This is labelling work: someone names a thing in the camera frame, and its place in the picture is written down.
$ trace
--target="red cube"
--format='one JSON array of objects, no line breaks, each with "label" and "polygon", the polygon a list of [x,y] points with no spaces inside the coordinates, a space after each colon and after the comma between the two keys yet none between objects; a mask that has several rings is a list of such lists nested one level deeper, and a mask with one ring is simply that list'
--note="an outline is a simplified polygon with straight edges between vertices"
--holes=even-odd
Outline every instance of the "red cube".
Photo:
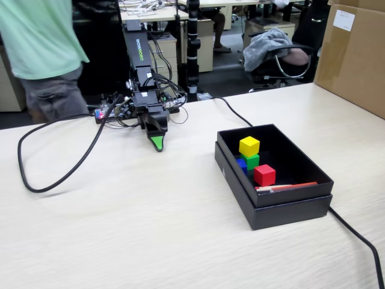
[{"label": "red cube", "polygon": [[261,186],[274,185],[276,182],[276,171],[264,164],[263,166],[254,168],[254,180]]}]

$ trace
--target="gray pants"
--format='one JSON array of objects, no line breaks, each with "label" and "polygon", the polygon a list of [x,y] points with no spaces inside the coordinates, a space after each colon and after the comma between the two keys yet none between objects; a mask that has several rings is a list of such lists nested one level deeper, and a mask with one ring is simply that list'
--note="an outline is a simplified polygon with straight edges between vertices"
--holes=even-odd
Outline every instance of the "gray pants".
[{"label": "gray pants", "polygon": [[64,75],[45,79],[20,79],[31,114],[43,114],[48,120],[78,113],[88,113],[78,87],[83,66]]}]

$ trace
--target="gray cloth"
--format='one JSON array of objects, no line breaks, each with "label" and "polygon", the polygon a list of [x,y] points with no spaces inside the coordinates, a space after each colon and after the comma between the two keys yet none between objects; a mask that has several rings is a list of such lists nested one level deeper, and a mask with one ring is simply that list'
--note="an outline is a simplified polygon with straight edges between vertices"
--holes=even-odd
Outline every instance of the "gray cloth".
[{"label": "gray cloth", "polygon": [[[281,45],[293,44],[287,35],[278,28],[270,29],[269,31],[259,34],[251,39],[251,43],[243,50],[245,58],[245,70],[253,71],[265,61],[274,57],[274,54],[269,52],[269,49]],[[277,53],[278,57],[289,54],[288,49],[282,49]]]},{"label": "gray cloth", "polygon": [[78,87],[83,66],[64,75],[45,79],[20,79],[30,111],[55,120],[72,114],[88,113],[87,104]]}]

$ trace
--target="green cube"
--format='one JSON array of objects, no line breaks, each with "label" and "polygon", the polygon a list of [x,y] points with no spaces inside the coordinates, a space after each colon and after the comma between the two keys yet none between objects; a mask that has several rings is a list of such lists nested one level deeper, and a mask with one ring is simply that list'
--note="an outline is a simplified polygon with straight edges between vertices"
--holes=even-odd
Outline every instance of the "green cube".
[{"label": "green cube", "polygon": [[247,170],[253,170],[255,167],[259,166],[259,156],[258,154],[253,155],[248,158],[245,155],[242,155],[242,158],[245,160],[247,165]]}]

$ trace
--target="wooden table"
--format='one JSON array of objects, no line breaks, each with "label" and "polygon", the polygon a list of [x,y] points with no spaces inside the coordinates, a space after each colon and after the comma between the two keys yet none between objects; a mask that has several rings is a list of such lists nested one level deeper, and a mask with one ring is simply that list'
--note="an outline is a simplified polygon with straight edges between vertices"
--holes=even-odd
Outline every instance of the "wooden table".
[{"label": "wooden table", "polygon": [[[181,20],[188,19],[188,13],[183,11],[178,11]],[[175,20],[176,9],[174,6],[166,6],[162,9],[155,10],[151,13],[146,13],[144,15],[129,15],[128,12],[122,11],[120,15],[122,17],[122,21],[125,20],[135,20],[139,19],[140,22],[157,22],[157,21],[169,21]]]},{"label": "wooden table", "polygon": [[[385,120],[314,84],[227,100],[254,125],[276,124],[335,181],[332,207],[385,265]],[[371,251],[331,214],[251,231],[214,160],[217,131],[246,124],[219,100],[185,107],[164,152],[139,128],[106,128],[45,194],[26,190],[17,165],[33,126],[0,131],[0,288],[378,288]],[[28,137],[31,185],[62,177],[97,129],[88,118]]]}]

